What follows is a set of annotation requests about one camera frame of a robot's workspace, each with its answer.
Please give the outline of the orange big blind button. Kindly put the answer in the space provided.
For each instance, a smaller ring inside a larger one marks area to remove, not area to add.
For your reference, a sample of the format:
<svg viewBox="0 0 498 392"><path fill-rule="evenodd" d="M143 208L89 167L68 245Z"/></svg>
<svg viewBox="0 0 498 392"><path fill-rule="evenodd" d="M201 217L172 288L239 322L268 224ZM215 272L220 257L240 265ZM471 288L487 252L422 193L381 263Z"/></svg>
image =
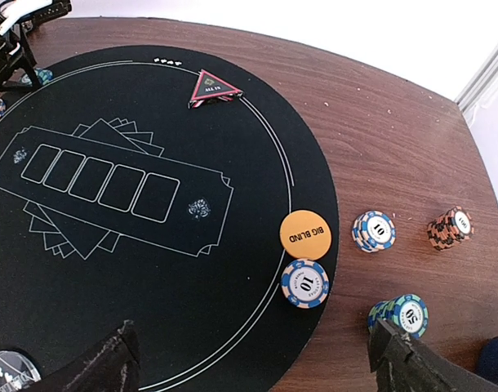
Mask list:
<svg viewBox="0 0 498 392"><path fill-rule="evenodd" d="M330 226L310 210L289 213L280 224L279 238L288 255L312 261L324 257L332 244Z"/></svg>

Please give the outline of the red triangle marker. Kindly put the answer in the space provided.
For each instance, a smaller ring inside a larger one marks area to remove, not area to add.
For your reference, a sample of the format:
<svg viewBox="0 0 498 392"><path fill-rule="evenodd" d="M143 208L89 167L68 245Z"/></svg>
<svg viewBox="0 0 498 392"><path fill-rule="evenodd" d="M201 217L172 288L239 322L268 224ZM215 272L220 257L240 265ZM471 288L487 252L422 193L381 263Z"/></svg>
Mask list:
<svg viewBox="0 0 498 392"><path fill-rule="evenodd" d="M213 73L201 69L189 98L188 108L196 109L216 102L231 102L241 98L243 95L243 90L215 76Z"/></svg>

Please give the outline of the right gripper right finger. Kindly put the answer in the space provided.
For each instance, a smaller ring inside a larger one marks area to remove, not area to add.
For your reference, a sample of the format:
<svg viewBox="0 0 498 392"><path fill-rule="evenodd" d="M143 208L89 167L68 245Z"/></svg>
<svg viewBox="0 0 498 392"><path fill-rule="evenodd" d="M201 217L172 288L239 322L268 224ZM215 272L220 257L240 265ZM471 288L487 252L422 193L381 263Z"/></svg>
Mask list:
<svg viewBox="0 0 498 392"><path fill-rule="evenodd" d="M498 391L497 384L434 353L389 320L373 327L368 358L379 391Z"/></svg>

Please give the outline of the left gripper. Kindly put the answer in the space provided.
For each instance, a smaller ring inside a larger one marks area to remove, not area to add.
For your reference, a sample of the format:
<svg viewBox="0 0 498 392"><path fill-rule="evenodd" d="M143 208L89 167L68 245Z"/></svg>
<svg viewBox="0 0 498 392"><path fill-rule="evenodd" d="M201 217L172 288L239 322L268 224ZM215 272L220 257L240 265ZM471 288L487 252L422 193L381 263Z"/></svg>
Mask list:
<svg viewBox="0 0 498 392"><path fill-rule="evenodd" d="M0 35L0 92L36 91L40 88L42 82L35 72L36 64L26 37L19 38L11 29ZM11 80L18 69L25 71L29 84Z"/></svg>

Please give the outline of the green fifty chip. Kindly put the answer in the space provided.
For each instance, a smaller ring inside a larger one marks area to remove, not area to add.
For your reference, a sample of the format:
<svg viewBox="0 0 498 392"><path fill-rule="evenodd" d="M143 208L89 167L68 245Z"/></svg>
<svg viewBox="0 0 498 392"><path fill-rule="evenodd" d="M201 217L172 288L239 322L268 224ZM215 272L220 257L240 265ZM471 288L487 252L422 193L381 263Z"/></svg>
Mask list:
<svg viewBox="0 0 498 392"><path fill-rule="evenodd" d="M42 85L48 84L53 79L53 73L49 69L36 68L34 72ZM25 86L31 86L33 84L31 78L26 73L20 77L19 82Z"/></svg>

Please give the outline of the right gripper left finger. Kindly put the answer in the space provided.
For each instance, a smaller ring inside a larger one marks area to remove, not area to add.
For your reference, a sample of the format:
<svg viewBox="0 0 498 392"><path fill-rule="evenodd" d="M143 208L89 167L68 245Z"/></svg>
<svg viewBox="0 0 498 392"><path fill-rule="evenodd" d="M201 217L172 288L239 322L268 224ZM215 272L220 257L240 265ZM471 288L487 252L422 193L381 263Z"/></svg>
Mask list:
<svg viewBox="0 0 498 392"><path fill-rule="evenodd" d="M29 391L137 391L140 346L134 322L123 321L74 361L33 383Z"/></svg>

